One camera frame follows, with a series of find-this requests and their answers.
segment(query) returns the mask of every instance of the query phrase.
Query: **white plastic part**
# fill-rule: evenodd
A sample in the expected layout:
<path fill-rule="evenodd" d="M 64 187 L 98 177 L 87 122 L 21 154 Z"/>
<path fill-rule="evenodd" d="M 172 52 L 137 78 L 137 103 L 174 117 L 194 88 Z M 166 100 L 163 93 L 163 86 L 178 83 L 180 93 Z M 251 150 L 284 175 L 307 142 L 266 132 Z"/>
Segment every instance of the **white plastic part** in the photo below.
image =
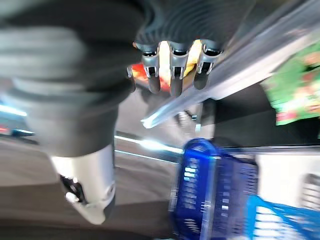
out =
<path fill-rule="evenodd" d="M 58 174 L 80 183 L 87 203 L 67 192 L 65 198 L 90 223 L 99 225 L 106 220 L 104 209 L 115 197 L 114 160 L 111 145 L 78 157 L 51 156 Z"/>

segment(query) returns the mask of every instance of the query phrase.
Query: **blue shopping basket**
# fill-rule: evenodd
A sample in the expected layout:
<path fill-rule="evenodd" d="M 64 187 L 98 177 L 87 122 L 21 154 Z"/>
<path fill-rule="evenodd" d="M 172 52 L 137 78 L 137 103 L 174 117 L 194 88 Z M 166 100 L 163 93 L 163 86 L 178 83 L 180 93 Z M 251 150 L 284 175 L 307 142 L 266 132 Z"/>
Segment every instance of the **blue shopping basket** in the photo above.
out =
<path fill-rule="evenodd" d="M 169 211 L 181 240 L 224 240 L 245 234 L 248 195 L 256 195 L 258 166 L 195 138 L 184 147 Z"/>
<path fill-rule="evenodd" d="M 320 212 L 250 196 L 245 231 L 251 240 L 320 240 Z"/>

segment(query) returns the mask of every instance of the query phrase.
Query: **fluorescent light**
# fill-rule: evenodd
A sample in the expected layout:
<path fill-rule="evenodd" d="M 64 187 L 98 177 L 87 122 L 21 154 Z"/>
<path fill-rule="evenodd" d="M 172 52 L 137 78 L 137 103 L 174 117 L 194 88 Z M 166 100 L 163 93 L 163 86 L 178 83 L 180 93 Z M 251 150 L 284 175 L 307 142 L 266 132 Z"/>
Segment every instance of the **fluorescent light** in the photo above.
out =
<path fill-rule="evenodd" d="M 183 150 L 180 148 L 166 146 L 162 143 L 159 143 L 157 141 L 152 141 L 152 140 L 142 140 L 142 141 L 140 141 L 139 144 L 142 147 L 150 149 L 150 150 L 164 150 L 164 151 L 169 151 L 169 152 L 177 153 L 177 154 L 181 154 L 183 152 Z"/>
<path fill-rule="evenodd" d="M 135 143 L 135 144 L 141 144 L 140 140 L 136 140 L 136 139 L 132 139 L 132 138 L 124 137 L 124 136 L 115 135 L 114 138 L 115 139 L 124 140 L 124 141 L 128 141 L 128 142 Z"/>
<path fill-rule="evenodd" d="M 19 116 L 27 116 L 27 113 L 24 111 L 20 111 L 18 109 L 15 109 L 10 106 L 5 106 L 5 105 L 0 105 L 0 112 L 8 113 L 8 114 L 14 114 L 14 115 L 19 115 Z"/>

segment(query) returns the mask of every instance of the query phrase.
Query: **silver metal cylinder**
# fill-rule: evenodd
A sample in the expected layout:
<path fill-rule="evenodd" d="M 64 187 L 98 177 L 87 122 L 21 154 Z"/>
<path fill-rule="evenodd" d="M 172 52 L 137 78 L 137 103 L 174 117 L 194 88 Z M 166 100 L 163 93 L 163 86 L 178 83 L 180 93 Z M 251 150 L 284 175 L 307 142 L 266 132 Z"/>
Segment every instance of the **silver metal cylinder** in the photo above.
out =
<path fill-rule="evenodd" d="M 66 187 L 68 202 L 90 223 L 102 224 L 116 191 L 112 145 L 84 156 L 50 159 Z"/>

